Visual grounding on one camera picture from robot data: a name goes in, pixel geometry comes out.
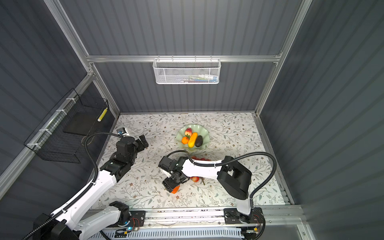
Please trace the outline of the fake yellow banana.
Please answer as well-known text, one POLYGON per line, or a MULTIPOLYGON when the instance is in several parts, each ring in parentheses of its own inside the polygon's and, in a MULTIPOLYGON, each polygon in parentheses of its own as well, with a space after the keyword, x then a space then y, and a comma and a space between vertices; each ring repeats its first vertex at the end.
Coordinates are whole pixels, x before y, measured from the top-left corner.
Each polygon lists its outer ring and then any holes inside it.
POLYGON ((193 148, 195 146, 195 141, 196 141, 197 136, 198 136, 198 133, 192 134, 192 136, 190 137, 189 142, 188 142, 189 148, 193 148))

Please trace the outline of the small fake orange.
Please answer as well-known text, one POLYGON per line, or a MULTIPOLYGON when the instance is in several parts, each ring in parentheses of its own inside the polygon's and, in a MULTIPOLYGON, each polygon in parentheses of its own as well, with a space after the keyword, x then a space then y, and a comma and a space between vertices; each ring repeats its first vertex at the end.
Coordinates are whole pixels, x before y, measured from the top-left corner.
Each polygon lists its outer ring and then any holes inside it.
POLYGON ((188 137, 183 137, 182 138, 182 144, 188 144, 188 142, 189 142, 189 138, 188 137))

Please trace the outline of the dark fake avocado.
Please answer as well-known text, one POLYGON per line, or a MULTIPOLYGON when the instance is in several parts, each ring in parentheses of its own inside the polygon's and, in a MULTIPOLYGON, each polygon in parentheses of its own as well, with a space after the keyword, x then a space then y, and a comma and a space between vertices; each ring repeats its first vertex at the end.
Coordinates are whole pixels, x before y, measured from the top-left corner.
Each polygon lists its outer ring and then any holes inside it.
POLYGON ((198 148, 198 147, 201 147, 203 145, 204 141, 203 141, 203 137, 202 136, 197 136, 196 138, 196 141, 195 141, 195 146, 198 148))

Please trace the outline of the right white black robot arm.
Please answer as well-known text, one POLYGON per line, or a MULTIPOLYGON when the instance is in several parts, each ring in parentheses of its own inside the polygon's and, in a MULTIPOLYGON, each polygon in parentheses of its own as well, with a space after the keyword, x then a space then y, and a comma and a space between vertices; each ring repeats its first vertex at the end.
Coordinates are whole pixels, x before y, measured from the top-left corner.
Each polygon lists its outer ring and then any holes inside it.
POLYGON ((226 156, 221 161, 196 160, 190 156, 173 160, 164 156, 158 167, 167 174, 163 185, 168 192, 193 177, 202 177, 217 181, 224 190, 236 200, 235 208, 224 209, 226 224, 256 224, 261 225, 264 217, 260 209, 251 205, 249 186, 252 173, 245 166, 226 156))

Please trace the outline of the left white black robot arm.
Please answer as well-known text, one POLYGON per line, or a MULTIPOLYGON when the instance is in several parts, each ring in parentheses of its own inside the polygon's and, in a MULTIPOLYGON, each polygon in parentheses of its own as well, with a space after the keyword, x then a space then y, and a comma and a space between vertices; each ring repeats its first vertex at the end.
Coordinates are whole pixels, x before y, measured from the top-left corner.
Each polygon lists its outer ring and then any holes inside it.
POLYGON ((131 169, 137 154, 149 146, 144 135, 135 139, 119 132, 116 137, 119 138, 116 152, 101 168, 94 165, 92 180, 50 215, 41 214, 36 218, 25 240, 87 240, 110 225, 131 230, 139 227, 140 221, 131 216, 129 206, 119 201, 83 219, 91 206, 131 169))

